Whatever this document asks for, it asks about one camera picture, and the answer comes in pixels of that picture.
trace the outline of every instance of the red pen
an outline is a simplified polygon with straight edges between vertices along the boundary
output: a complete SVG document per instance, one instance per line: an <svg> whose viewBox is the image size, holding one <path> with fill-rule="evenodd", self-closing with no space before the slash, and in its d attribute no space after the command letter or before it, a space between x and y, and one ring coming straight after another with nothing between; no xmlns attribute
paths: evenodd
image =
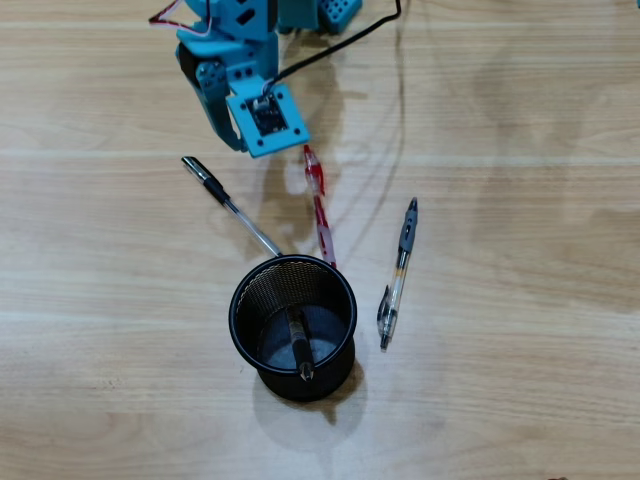
<svg viewBox="0 0 640 480"><path fill-rule="evenodd" d="M313 193L313 205L316 211L316 227L318 230L318 243L320 250L322 251L322 258L325 262L336 268L336 256L333 252L333 240L331 239L331 230L329 229L329 222L327 222L327 216L324 213L324 173L322 172L322 165L318 161L315 153L311 150L309 145L304 146L304 160L305 169L304 173L307 177L307 183L311 192Z"/></svg>

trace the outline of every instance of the pen barrel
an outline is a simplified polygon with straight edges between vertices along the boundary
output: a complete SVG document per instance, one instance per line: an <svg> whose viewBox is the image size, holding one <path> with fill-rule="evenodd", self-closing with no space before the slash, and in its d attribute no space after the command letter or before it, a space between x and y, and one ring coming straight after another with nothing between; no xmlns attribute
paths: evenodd
<svg viewBox="0 0 640 480"><path fill-rule="evenodd" d="M324 210L324 202L322 196L314 194L313 205L316 213L316 230L318 233L318 245L322 252L322 259L331 265L333 268L337 267L336 255L333 249L333 238L331 237L331 229L329 228L329 222Z"/></svg>
<svg viewBox="0 0 640 480"><path fill-rule="evenodd" d="M240 210L236 205L227 198L227 201L223 203L224 208L229 210L233 215L238 219L242 225L251 233L260 244L274 257L282 256L282 251L278 246L271 240L262 230L260 230L255 223L251 221L249 217L245 215L245 213Z"/></svg>
<svg viewBox="0 0 640 480"><path fill-rule="evenodd" d="M400 310L400 300L402 299L402 291L404 289L404 281L407 275L410 257L411 254L409 252L400 249L396 262L396 270L390 283L389 298L387 299L384 316L382 318L382 333L389 338L393 337L393 332L396 328L398 311Z"/></svg>
<svg viewBox="0 0 640 480"><path fill-rule="evenodd" d="M224 205L229 201L229 194L224 191L224 187L213 175L202 182L204 188L206 188L213 197L220 202L220 205Z"/></svg>
<svg viewBox="0 0 640 480"><path fill-rule="evenodd" d="M296 369L303 374L305 369L312 374L314 370L313 352L305 328L306 318L301 310L290 307L287 309L287 322L291 336L291 348L296 361Z"/></svg>

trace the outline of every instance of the pen holder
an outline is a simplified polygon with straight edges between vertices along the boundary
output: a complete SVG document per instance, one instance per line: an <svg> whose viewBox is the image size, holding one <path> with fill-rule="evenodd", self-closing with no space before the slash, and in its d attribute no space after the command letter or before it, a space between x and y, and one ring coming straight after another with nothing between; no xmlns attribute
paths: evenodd
<svg viewBox="0 0 640 480"><path fill-rule="evenodd" d="M307 321L315 362L305 382L296 370L286 310ZM236 289L229 329L240 355L264 384L288 400L329 395L347 379L355 360L357 307L351 287L336 269L306 255L272 258L251 271Z"/></svg>

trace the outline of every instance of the pen tip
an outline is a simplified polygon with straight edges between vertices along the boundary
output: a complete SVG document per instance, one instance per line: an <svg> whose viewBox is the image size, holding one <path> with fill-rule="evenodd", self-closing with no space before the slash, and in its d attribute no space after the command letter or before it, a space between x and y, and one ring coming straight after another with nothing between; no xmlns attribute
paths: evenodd
<svg viewBox="0 0 640 480"><path fill-rule="evenodd" d="M380 340L380 348L382 350L387 349L387 347L389 346L389 340L391 340L389 338L389 335L382 335L382 339Z"/></svg>
<svg viewBox="0 0 640 480"><path fill-rule="evenodd" d="M309 363L304 363L300 368L300 376L305 382L310 382L313 380L313 370L311 369L311 365Z"/></svg>

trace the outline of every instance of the pen clip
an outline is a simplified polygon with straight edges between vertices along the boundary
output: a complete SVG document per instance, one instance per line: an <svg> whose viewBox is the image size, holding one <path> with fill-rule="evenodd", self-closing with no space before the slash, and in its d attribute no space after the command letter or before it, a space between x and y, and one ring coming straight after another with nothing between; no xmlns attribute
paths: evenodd
<svg viewBox="0 0 640 480"><path fill-rule="evenodd" d="M378 307L378 332L382 335L382 319L389 312L389 303L387 299L389 298L389 285L387 285L384 289L384 294L382 295L382 300L380 301L380 306Z"/></svg>

